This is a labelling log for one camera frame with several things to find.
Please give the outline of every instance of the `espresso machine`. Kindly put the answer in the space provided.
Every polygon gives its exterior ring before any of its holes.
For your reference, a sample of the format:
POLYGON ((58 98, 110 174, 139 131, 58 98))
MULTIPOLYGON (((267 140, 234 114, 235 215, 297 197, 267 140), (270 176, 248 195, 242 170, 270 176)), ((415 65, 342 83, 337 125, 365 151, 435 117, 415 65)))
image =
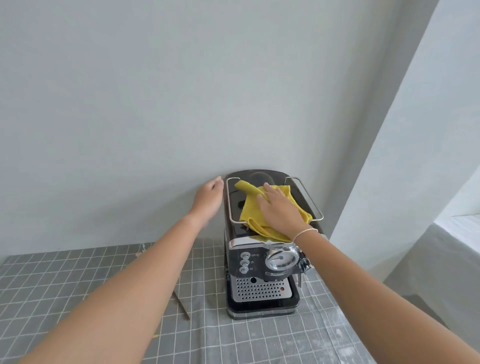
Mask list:
POLYGON ((301 275, 312 268, 308 258, 292 242, 260 236, 240 221, 246 194, 234 185, 239 180, 260 187, 289 185, 297 204, 313 216, 310 225, 323 233, 318 221, 323 214, 296 177, 273 170, 242 170, 225 177, 225 275, 227 312, 234 319, 294 313, 300 295, 301 275))

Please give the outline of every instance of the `yellow microfiber cloth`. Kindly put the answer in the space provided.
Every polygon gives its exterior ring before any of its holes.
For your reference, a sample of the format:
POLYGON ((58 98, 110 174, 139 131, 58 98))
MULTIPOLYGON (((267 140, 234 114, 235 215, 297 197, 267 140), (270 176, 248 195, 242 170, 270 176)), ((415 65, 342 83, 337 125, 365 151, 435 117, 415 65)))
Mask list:
MULTIPOLYGON (((243 206, 243 210, 240 215, 240 221, 245 221, 250 229, 256 231, 257 233, 266 238, 273 238, 283 242, 291 241, 287 236, 279 233, 278 231, 270 227, 265 221, 264 215, 260 211, 260 206, 258 206, 257 202, 258 194, 263 195, 263 197, 268 200, 267 196, 265 195, 265 188, 263 186, 255 187, 246 181, 238 181, 235 184, 235 187, 237 187, 239 190, 244 191, 247 194, 247 199, 245 200, 245 205, 243 206)), ((290 193, 290 186, 272 187, 282 190, 283 194, 288 197, 291 202, 293 202, 293 204, 298 208, 300 215, 303 218, 303 221, 308 223, 312 219, 312 216, 308 212, 304 211, 300 206, 297 205, 290 193)))

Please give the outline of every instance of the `white string bracelet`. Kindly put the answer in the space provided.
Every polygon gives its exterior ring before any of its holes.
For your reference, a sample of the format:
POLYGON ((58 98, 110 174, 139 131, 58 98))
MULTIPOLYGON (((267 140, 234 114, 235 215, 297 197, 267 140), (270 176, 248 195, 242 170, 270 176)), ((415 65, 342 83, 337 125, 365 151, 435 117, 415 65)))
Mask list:
POLYGON ((307 232, 310 230, 315 230, 316 232, 318 232, 318 229, 316 228, 309 228, 309 229, 305 229, 304 231, 300 231, 297 235, 295 235, 295 238, 292 239, 292 243, 295 243, 295 239, 298 238, 300 235, 302 235, 304 232, 307 232))

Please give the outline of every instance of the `grid pattern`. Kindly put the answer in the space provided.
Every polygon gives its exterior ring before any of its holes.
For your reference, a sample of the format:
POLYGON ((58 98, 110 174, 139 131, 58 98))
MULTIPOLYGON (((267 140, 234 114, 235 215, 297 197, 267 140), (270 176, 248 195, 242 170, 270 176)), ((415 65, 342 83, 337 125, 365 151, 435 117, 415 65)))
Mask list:
MULTIPOLYGON (((81 300, 151 244, 17 255, 0 267, 0 361, 17 363, 81 300)), ((308 272, 293 315, 232 320, 224 247, 197 239, 142 364, 372 364, 318 274, 308 272)))

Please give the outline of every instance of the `drip tray grate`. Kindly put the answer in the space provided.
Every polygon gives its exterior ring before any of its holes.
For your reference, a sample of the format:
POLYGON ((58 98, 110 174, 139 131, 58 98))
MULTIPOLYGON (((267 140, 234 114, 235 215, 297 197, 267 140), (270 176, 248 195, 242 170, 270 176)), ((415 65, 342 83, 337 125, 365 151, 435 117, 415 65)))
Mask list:
POLYGON ((232 296, 235 302, 251 302, 290 298, 292 289, 288 279, 267 282, 260 278, 237 278, 230 276, 232 296))

